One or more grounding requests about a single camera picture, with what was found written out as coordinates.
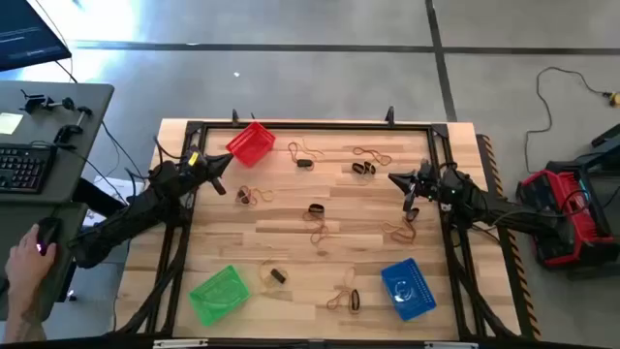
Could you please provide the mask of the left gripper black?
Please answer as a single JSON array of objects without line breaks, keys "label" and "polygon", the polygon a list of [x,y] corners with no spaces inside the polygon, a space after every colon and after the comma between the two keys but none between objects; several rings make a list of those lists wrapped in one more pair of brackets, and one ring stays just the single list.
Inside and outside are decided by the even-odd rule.
[{"label": "left gripper black", "polygon": [[198,187],[205,182],[209,182],[220,196],[225,195],[227,191],[221,183],[221,177],[232,159],[232,154],[207,155],[206,164],[197,164],[194,167],[189,167],[188,171],[192,178],[193,186]]}]

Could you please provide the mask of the person's forearm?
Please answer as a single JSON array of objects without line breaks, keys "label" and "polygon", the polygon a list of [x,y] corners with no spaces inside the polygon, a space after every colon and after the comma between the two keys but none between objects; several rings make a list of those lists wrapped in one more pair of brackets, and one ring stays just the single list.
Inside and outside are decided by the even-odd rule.
[{"label": "person's forearm", "polygon": [[3,339],[5,344],[47,340],[38,303],[32,292],[10,292],[8,306]]}]

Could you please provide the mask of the red plastic basket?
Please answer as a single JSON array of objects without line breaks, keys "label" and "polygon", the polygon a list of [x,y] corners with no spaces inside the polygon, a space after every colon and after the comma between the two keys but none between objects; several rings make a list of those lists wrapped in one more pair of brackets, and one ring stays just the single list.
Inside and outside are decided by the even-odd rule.
[{"label": "red plastic basket", "polygon": [[275,136],[261,123],[254,121],[226,145],[226,150],[242,165],[252,168],[266,156],[274,144]]}]

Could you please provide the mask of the yellow black hazard tape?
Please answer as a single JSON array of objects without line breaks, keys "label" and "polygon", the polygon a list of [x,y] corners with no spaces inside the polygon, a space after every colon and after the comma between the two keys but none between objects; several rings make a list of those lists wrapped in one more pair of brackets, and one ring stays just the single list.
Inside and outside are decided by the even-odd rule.
[{"label": "yellow black hazard tape", "polygon": [[[487,189],[493,199],[500,199],[505,202],[507,198],[504,195],[490,138],[486,135],[476,134],[476,139]],[[542,334],[535,315],[533,300],[529,292],[526,272],[520,258],[516,237],[511,231],[502,228],[499,230],[499,240],[521,335],[529,339],[540,340]]]}]

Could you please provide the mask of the blue plastic basket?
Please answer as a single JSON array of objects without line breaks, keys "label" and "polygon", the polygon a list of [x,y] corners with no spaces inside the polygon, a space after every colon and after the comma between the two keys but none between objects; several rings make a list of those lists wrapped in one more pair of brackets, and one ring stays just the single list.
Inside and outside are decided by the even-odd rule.
[{"label": "blue plastic basket", "polygon": [[403,321],[413,320],[436,308],[434,296],[413,258],[382,269],[381,277],[393,307]]}]

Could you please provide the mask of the green plastic basket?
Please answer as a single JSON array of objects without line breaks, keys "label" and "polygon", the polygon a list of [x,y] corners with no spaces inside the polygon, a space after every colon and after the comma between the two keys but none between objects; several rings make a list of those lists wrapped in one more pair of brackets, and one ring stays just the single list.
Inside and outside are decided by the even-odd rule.
[{"label": "green plastic basket", "polygon": [[236,268],[226,266],[189,293],[190,304],[204,326],[236,310],[251,293]]}]

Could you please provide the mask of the grey desk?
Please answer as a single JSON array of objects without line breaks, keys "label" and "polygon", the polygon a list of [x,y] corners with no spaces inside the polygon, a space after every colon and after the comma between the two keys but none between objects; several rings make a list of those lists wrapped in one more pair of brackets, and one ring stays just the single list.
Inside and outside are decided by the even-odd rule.
[{"label": "grey desk", "polygon": [[[0,193],[0,203],[69,202],[81,178],[85,159],[97,137],[113,91],[114,87],[110,84],[0,80],[0,113],[22,116],[10,135],[0,134],[0,143],[52,143],[61,127],[77,123],[82,128],[80,135],[70,138],[70,143],[75,146],[73,151],[57,151],[39,194]],[[87,107],[92,114],[82,117],[79,111],[68,111],[62,107],[51,111],[37,109],[28,113],[23,109],[26,94],[43,94],[55,102],[70,98],[76,107]]]}]

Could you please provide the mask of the black desk clamp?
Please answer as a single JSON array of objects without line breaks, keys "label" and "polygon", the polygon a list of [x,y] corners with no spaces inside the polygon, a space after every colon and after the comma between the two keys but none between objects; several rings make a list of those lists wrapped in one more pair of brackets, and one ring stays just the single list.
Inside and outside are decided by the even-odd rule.
[{"label": "black desk clamp", "polygon": [[64,125],[57,131],[53,140],[55,146],[66,150],[76,149],[76,147],[70,143],[70,140],[72,136],[81,135],[83,133],[83,129],[81,128],[83,119],[93,114],[93,111],[86,106],[78,107],[77,111],[79,112],[77,122]]},{"label": "black desk clamp", "polygon": [[76,108],[75,102],[70,97],[65,97],[60,102],[56,102],[46,94],[28,94],[23,89],[21,89],[20,92],[25,101],[21,110],[29,114],[37,110],[53,111],[58,107],[62,107],[68,111],[73,111]]}]

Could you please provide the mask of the black computer mouse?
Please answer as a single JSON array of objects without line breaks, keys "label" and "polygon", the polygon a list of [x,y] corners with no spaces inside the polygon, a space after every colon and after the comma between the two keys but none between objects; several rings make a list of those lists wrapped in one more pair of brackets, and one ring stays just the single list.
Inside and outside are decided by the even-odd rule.
[{"label": "black computer mouse", "polygon": [[45,217],[38,222],[37,247],[39,253],[45,256],[47,249],[56,243],[61,232],[62,220],[57,217]]}]

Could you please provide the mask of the red and black cart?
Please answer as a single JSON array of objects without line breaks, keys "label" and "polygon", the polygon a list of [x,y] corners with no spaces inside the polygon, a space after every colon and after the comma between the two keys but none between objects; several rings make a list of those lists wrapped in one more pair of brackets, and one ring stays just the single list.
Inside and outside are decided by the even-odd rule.
[{"label": "red and black cart", "polygon": [[603,203],[592,184],[598,175],[620,179],[620,123],[597,136],[591,146],[590,153],[572,161],[550,161],[517,184],[520,203],[560,216],[554,233],[532,237],[537,262],[548,269],[596,268],[620,257],[620,242],[605,217],[620,186]]}]

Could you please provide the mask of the black keyboard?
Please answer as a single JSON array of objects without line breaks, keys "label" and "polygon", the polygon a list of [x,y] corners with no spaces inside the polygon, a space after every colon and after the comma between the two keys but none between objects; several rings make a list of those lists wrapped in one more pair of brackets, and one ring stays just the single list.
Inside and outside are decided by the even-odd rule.
[{"label": "black keyboard", "polygon": [[56,151],[54,145],[0,143],[0,193],[41,193]]}]

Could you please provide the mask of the yellow sticky note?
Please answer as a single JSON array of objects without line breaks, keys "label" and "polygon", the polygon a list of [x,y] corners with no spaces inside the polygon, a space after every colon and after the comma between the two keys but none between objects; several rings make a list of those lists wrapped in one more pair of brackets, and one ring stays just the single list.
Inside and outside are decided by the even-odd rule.
[{"label": "yellow sticky note", "polygon": [[0,135],[12,135],[22,117],[19,113],[0,112]]}]

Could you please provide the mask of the person's hand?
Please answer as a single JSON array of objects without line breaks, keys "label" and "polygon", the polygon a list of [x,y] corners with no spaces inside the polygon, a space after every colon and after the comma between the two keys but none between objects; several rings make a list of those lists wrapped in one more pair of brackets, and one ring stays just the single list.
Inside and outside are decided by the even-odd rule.
[{"label": "person's hand", "polygon": [[9,280],[9,304],[28,306],[55,260],[56,243],[52,243],[46,254],[38,248],[40,226],[34,224],[19,243],[10,249],[5,272]]}]

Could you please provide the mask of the dark desk monitor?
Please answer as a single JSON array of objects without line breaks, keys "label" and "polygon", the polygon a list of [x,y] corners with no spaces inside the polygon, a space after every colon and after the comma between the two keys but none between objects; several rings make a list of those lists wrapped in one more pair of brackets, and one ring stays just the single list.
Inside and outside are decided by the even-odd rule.
[{"label": "dark desk monitor", "polygon": [[0,0],[0,72],[71,57],[27,0]]}]

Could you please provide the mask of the silver metal bracket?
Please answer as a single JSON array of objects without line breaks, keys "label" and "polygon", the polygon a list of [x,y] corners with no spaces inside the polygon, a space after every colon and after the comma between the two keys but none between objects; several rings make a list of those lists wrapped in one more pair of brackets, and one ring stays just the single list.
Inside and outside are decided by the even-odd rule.
[{"label": "silver metal bracket", "polygon": [[424,349],[480,349],[477,343],[461,341],[425,341]]},{"label": "silver metal bracket", "polygon": [[153,342],[152,349],[193,349],[207,347],[207,338],[171,338],[158,339]]}]

